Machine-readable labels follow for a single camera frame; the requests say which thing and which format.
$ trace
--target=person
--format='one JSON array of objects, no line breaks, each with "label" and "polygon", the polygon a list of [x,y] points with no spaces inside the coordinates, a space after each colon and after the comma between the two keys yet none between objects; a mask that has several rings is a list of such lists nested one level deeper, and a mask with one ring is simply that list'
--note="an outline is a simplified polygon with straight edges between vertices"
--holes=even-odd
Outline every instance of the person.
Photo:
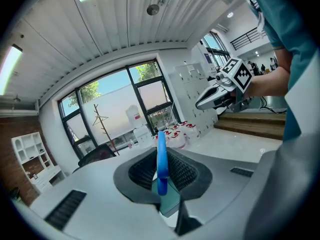
[{"label": "person", "polygon": [[271,61],[271,64],[270,64],[271,71],[274,71],[277,68],[276,63],[272,58],[270,58],[270,61]]},{"label": "person", "polygon": [[251,68],[252,68],[252,70],[253,70],[253,74],[254,74],[255,76],[259,76],[259,70],[258,70],[257,64],[256,64],[256,63],[253,63],[253,62],[251,62],[251,61],[248,61],[248,64],[251,65]]},{"label": "person", "polygon": [[263,64],[262,64],[262,66],[261,66],[261,73],[262,73],[263,75],[266,74],[266,67],[265,67],[265,65],[263,65]]},{"label": "person", "polygon": [[[247,0],[275,52],[278,67],[272,74],[254,76],[246,97],[284,96],[303,74],[317,52],[317,44],[306,29],[301,15],[289,0]],[[288,107],[283,141],[296,138],[301,130]]]}]

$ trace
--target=brick wall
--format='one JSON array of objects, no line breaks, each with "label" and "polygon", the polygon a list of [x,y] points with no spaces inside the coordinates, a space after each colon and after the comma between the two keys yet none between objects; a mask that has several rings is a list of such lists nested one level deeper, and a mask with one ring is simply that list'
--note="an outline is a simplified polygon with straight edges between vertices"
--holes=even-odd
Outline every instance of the brick wall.
[{"label": "brick wall", "polygon": [[[56,165],[47,147],[37,116],[0,118],[0,182],[7,192],[18,187],[20,189],[21,199],[28,206],[37,198],[38,194],[32,187],[16,158],[11,144],[11,138],[34,132],[40,132],[44,147],[53,164]],[[37,158],[34,160],[35,161],[31,160],[25,164],[25,168],[28,168],[29,172],[39,172],[40,161]]]}]

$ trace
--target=railing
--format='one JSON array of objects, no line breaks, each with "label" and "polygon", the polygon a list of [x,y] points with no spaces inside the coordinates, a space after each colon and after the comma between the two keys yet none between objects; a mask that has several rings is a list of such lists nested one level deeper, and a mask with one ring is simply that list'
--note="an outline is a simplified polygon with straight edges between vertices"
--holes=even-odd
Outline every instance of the railing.
[{"label": "railing", "polygon": [[[267,34],[265,33],[264,30],[262,30],[262,36],[266,36]],[[247,33],[239,36],[238,38],[234,39],[230,43],[232,44],[233,48],[235,50],[240,49],[241,47],[244,47],[258,39],[260,39],[261,36],[259,35],[257,28],[255,27],[254,29],[248,31]]]}]

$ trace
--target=wooden stair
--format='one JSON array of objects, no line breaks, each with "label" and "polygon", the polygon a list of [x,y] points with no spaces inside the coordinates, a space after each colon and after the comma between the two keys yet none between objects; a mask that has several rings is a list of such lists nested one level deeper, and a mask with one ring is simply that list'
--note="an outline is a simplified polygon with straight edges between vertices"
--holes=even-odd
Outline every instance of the wooden stair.
[{"label": "wooden stair", "polygon": [[221,130],[282,140],[286,114],[224,113],[214,127]]}]

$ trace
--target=window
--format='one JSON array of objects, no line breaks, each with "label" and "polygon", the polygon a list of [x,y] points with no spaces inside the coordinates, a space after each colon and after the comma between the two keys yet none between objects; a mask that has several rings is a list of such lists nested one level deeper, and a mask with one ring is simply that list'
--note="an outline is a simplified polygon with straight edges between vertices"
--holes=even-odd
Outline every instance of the window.
[{"label": "window", "polygon": [[204,39],[206,40],[207,46],[209,48],[214,48],[217,50],[222,50],[216,39],[209,33],[204,36]]},{"label": "window", "polygon": [[84,113],[79,106],[79,92],[74,91],[59,102],[59,112],[67,137],[79,159],[83,158],[98,145],[92,138],[91,130],[84,120]]},{"label": "window", "polygon": [[214,61],[218,66],[225,65],[230,59],[230,55],[225,45],[216,33],[208,33],[201,41],[206,47],[211,60]]},{"label": "window", "polygon": [[[146,75],[150,77],[140,77],[139,81],[133,80],[133,82],[137,88],[138,96],[141,99],[140,105],[143,107],[147,116],[148,127],[154,134],[155,128],[163,130],[166,123],[169,123],[169,125],[173,124],[173,118],[177,118],[179,120],[179,116],[176,107],[173,104],[171,94],[168,91],[169,89],[165,78],[161,74],[161,70],[157,62],[151,61],[142,64],[142,66],[151,72],[146,73]],[[135,72],[135,69],[137,68],[139,69],[140,66],[131,67],[129,69],[130,73]]]},{"label": "window", "polygon": [[138,88],[142,101],[147,110],[170,102],[163,82],[157,81]]},{"label": "window", "polygon": [[98,145],[110,142],[97,113],[102,116],[103,126],[117,149],[127,147],[130,139],[124,136],[134,130],[126,110],[135,105],[143,116],[143,111],[131,84],[126,69],[108,74],[80,89],[85,118]]},{"label": "window", "polygon": [[61,102],[63,117],[68,116],[72,112],[79,109],[79,105],[76,98],[76,93],[71,93],[68,97],[64,98]]},{"label": "window", "polygon": [[160,70],[155,62],[137,65],[131,67],[129,70],[135,84],[161,76]]},{"label": "window", "polygon": [[64,129],[79,159],[105,143],[115,151],[127,148],[131,140],[137,142],[126,115],[131,105],[138,107],[142,124],[152,134],[155,127],[162,130],[167,122],[180,121],[155,60],[110,72],[76,88],[59,102]]},{"label": "window", "polygon": [[151,122],[152,127],[157,127],[159,131],[162,131],[164,128],[166,128],[166,123],[172,125],[176,119],[174,114],[171,113],[171,110],[172,106],[168,106],[157,112],[149,114],[148,118]]},{"label": "window", "polygon": [[66,124],[74,142],[88,136],[87,129],[80,114],[66,121]]}]

